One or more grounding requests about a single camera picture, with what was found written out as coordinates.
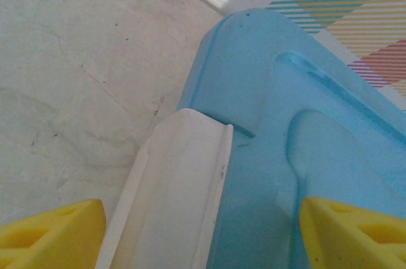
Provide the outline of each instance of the tile floor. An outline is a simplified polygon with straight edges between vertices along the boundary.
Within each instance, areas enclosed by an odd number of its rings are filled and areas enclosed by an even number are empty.
[[[198,0],[0,0],[0,224],[88,198],[109,220],[220,19]]]

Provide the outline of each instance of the blue plastic piece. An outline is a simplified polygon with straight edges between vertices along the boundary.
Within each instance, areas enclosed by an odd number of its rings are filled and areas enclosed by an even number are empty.
[[[309,268],[304,196],[406,218],[406,117],[270,10],[203,38],[178,108],[235,127],[208,268]]]

